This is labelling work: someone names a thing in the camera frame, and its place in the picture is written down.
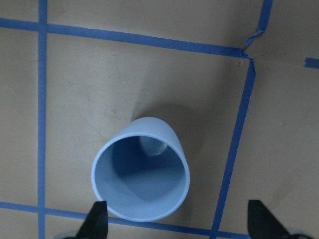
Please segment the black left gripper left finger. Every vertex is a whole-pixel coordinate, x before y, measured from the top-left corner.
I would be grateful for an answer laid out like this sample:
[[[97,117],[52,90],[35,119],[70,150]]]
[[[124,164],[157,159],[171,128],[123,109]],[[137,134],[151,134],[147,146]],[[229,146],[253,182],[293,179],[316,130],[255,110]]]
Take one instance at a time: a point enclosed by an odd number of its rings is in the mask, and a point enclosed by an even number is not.
[[[108,235],[108,211],[106,201],[97,201],[77,232],[75,239],[106,239]]]

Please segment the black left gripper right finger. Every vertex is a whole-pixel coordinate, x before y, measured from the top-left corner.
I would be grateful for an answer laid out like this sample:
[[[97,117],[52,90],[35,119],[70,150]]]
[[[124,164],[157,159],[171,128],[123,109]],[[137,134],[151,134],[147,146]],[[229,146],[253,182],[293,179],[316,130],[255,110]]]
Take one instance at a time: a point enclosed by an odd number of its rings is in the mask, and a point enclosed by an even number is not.
[[[260,200],[248,201],[247,229],[252,239],[289,239],[292,236]]]

